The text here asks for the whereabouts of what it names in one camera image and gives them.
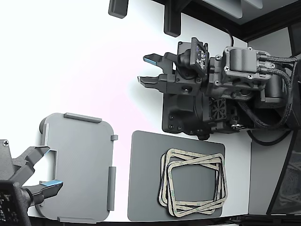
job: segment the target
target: mounting hole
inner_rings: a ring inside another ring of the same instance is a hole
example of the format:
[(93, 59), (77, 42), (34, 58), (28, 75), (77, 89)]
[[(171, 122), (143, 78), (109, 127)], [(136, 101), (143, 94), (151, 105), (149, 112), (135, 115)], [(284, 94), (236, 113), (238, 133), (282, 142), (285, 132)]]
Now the mounting hole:
[(192, 87), (191, 86), (182, 86), (182, 92), (185, 94), (191, 93)]

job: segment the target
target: screw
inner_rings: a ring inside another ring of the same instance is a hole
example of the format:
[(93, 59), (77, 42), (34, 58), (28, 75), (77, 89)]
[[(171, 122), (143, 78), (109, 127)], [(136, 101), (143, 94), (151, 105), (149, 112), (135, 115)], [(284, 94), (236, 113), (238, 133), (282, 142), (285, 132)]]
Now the screw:
[(3, 146), (8, 147), (8, 145), (9, 145), (8, 140), (4, 140), (3, 141)]
[(216, 81), (214, 81), (214, 84), (215, 84), (216, 86), (220, 86), (220, 81), (216, 80)]
[(216, 59), (217, 61), (220, 61), (220, 60), (221, 60), (221, 58), (222, 58), (222, 56), (221, 56), (221, 55), (216, 55), (216, 56), (215, 56), (215, 59)]

